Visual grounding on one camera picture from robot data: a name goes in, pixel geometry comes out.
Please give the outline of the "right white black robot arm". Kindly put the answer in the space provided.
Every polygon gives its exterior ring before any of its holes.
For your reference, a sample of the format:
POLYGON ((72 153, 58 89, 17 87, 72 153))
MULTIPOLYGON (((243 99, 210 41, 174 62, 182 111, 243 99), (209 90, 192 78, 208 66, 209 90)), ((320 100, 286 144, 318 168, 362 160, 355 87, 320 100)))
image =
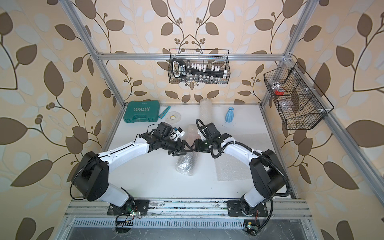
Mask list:
POLYGON ((291 195, 287 173, 272 150, 256 151, 228 134, 215 139, 197 139, 192 148, 196 152, 209 153, 214 159, 222 154, 230 155, 250 168, 253 187, 240 198, 240 209, 247 216, 255 214, 258 206, 273 197, 291 195))

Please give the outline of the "bubble dark cylinder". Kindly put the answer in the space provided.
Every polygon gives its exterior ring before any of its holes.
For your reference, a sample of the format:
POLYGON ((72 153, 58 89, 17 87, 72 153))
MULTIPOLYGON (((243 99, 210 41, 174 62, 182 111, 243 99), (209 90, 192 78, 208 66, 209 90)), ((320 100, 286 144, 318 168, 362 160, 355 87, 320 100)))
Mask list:
MULTIPOLYGON (((188 130, 186 132, 185 140, 188 145, 192 148, 194 141, 199 139, 200 135, 198 133, 198 128, 196 125, 189 125, 188 130)), ((193 176, 195 167, 198 161, 198 153, 197 152, 188 152, 186 155, 180 156, 176 165, 176 171, 180 174, 193 176)))

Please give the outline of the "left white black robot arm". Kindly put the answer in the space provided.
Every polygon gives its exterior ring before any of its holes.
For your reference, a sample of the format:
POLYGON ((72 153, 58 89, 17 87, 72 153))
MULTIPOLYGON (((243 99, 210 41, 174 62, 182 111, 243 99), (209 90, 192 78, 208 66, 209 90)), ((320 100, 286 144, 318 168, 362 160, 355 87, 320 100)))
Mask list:
POLYGON ((111 184, 109 175, 128 161, 154 150, 163 149, 172 156, 193 151, 185 140, 172 140, 170 136, 152 130, 137 135, 134 141, 116 149, 99 154, 92 151, 86 153, 72 176, 71 186, 76 187, 89 202, 100 200, 117 207, 126 206, 133 197, 126 190, 111 184))

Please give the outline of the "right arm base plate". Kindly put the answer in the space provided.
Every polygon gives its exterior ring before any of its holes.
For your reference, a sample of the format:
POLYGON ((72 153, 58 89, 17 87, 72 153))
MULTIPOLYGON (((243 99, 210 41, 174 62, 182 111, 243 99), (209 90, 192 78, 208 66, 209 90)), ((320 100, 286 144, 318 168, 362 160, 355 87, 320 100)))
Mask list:
POLYGON ((263 204, 258 204, 255 207, 249 206, 242 200, 227 201, 227 210, 230 217, 267 217, 269 212, 263 204))

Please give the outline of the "light blue ribbed vase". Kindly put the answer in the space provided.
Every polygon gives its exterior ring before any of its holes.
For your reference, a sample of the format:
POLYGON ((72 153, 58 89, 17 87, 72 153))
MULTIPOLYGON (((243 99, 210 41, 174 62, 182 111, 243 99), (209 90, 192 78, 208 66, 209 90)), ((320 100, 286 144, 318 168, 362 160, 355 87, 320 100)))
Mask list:
POLYGON ((225 116, 225 121, 226 123, 231 123, 234 119, 234 108, 233 107, 229 107, 227 113, 226 113, 226 116, 225 116))

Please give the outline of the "clear bubble wrap sheet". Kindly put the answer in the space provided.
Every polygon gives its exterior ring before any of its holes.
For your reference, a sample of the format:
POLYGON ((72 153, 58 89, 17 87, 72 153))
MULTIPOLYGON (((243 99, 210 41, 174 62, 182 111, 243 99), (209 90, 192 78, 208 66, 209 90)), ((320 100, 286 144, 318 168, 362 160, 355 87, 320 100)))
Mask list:
MULTIPOLYGON (((265 151, 273 149, 271 139, 268 134, 248 134, 234 135, 237 141, 255 148, 256 150, 265 151)), ((222 154, 215 159, 215 167, 217 180, 219 182, 251 180, 252 175, 249 164, 244 164, 240 160, 228 154, 222 154)))

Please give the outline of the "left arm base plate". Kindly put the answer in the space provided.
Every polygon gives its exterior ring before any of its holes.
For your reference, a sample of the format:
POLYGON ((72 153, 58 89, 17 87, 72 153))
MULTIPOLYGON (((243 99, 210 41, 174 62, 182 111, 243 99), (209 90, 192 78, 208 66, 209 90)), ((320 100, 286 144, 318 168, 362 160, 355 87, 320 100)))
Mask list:
POLYGON ((144 216, 149 210, 150 200, 128 200, 122 207, 117 207, 110 204, 107 215, 120 216, 120 215, 140 215, 144 216))

